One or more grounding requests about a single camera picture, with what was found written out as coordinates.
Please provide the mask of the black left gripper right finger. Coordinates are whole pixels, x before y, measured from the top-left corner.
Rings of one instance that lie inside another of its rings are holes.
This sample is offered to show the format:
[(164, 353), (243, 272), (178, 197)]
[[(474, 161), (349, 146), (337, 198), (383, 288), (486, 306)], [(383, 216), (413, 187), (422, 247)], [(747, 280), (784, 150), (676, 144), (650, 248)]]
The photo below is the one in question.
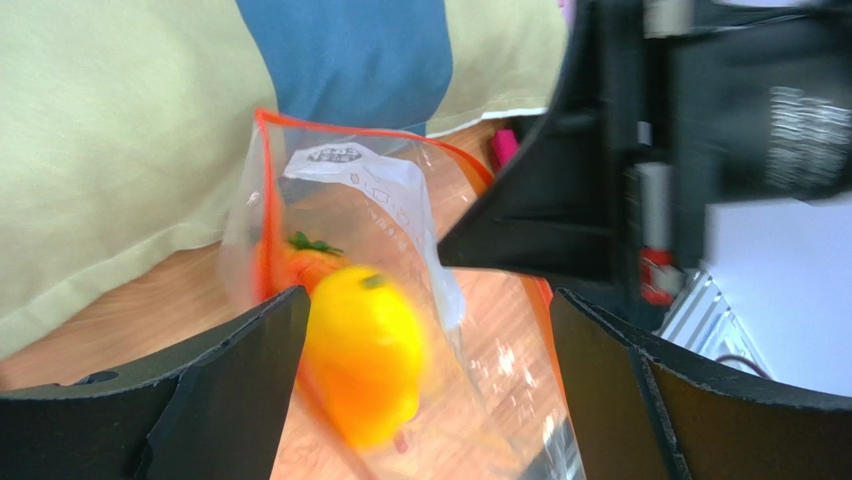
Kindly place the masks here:
[(590, 479), (847, 479), (851, 401), (709, 360), (559, 290), (555, 351)]

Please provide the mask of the orange toy persimmon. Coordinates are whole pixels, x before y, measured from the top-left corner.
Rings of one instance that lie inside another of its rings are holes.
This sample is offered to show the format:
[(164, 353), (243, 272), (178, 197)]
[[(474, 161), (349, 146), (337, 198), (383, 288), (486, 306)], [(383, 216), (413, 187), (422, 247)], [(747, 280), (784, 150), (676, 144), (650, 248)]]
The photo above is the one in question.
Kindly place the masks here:
[(343, 251), (297, 231), (286, 240), (261, 240), (253, 249), (256, 298), (267, 300), (290, 287), (303, 286), (310, 297), (317, 284), (349, 266)]

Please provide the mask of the clear orange zip top bag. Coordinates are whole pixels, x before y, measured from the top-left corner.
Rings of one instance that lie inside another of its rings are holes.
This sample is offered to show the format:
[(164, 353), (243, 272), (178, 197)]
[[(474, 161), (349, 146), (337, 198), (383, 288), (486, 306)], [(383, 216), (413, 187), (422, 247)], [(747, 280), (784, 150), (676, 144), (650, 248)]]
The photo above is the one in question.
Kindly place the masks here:
[(492, 182), (434, 139), (255, 112), (220, 273), (241, 308), (307, 292), (297, 421), (347, 479), (584, 475), (545, 282), (438, 258)]

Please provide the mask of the round yellow toy fruit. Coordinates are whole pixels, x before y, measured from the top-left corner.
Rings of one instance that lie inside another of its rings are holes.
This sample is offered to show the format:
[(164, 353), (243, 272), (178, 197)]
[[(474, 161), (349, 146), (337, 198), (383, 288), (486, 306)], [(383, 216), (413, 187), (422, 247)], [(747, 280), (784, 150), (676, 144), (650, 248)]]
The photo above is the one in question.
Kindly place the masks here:
[(423, 322), (383, 272), (353, 265), (318, 283), (303, 358), (324, 410), (351, 447), (393, 441), (419, 411), (428, 362)]

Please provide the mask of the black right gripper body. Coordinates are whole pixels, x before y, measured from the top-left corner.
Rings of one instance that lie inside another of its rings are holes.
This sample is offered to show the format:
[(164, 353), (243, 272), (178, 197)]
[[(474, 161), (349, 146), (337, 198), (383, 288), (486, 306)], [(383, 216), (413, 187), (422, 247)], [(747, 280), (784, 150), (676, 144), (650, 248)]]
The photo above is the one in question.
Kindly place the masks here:
[(598, 45), (611, 285), (697, 267), (712, 204), (850, 190), (849, 2), (602, 1)]

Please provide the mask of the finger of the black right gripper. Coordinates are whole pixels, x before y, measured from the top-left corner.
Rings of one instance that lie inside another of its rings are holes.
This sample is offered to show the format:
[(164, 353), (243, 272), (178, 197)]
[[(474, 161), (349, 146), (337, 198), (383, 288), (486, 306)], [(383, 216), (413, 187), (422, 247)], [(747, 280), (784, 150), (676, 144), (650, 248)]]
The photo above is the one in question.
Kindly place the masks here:
[(599, 2), (577, 2), (550, 107), (440, 240), (442, 265), (564, 283), (615, 281), (600, 24)]

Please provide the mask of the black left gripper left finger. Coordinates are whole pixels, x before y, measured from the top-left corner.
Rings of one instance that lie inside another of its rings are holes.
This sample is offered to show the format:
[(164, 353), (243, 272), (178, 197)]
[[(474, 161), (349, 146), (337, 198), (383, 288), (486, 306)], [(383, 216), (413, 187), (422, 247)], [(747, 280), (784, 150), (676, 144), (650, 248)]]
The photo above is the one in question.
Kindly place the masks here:
[(309, 307), (292, 288), (77, 383), (3, 393), (2, 477), (269, 478)]

